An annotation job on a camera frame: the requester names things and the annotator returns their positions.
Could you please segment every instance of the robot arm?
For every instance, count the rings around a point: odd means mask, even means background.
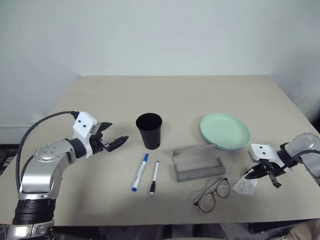
[[[111,152],[128,139],[122,136],[107,143],[102,131],[112,123],[99,123],[87,112],[80,112],[73,125],[73,139],[64,139],[38,148],[22,171],[18,204],[7,240],[50,239],[54,210],[64,170],[76,159],[90,157],[106,149]]]
[[[291,168],[300,163],[304,164],[314,178],[320,179],[319,154],[320,138],[310,132],[302,133],[291,142],[282,144],[278,151],[269,145],[251,144],[249,156],[259,164],[252,167],[245,178],[258,179],[268,175],[272,184],[279,188],[281,184],[276,177],[292,172]]]

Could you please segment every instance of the table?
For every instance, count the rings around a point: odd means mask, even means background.
[[[106,141],[129,135],[113,152],[81,158],[63,174],[55,209],[57,226],[273,222],[320,217],[320,188],[300,164],[279,176],[276,189],[268,177],[258,180],[254,196],[232,191],[216,198],[215,209],[199,213],[192,202],[214,177],[177,182],[173,149],[206,144],[199,123],[213,112],[241,119],[251,142],[274,148],[304,132],[317,133],[306,117],[267,76],[82,76],[50,113],[86,111],[113,123]],[[147,150],[135,126],[138,116],[154,112],[163,119],[161,145]],[[24,146],[22,163],[41,144],[72,137],[73,118],[58,116],[40,125]],[[131,187],[141,160],[149,153],[137,192]],[[248,146],[217,150],[233,186],[254,165]],[[160,161],[156,194],[149,195],[155,162]],[[0,177],[0,223],[9,224],[17,204],[14,162]]]

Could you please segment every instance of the plastic cup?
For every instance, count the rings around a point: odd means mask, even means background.
[[[153,150],[160,146],[162,119],[158,114],[145,113],[135,121],[137,128],[141,133],[144,146]]]

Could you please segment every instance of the light green plate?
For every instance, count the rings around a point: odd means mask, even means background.
[[[238,150],[251,139],[248,127],[238,118],[225,113],[211,113],[202,118],[200,130],[209,144],[216,144],[222,150]]]

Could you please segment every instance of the pen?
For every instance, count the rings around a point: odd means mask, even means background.
[[[155,163],[155,168],[154,168],[154,174],[153,174],[153,179],[150,187],[150,195],[154,195],[156,191],[156,180],[158,176],[158,171],[159,171],[159,161],[156,161]]]
[[[134,181],[134,183],[133,183],[133,185],[132,185],[132,188],[131,188],[131,190],[132,190],[133,192],[136,192],[137,189],[138,189],[138,186],[139,186],[139,183],[140,183],[142,174],[144,173],[144,169],[145,169],[145,166],[146,166],[147,161],[148,161],[148,156],[149,156],[148,153],[146,153],[146,154],[144,155],[144,158],[143,158],[143,161],[142,161],[142,163],[141,163],[140,169],[139,169],[139,171],[138,171],[138,174],[136,175],[135,181]]]

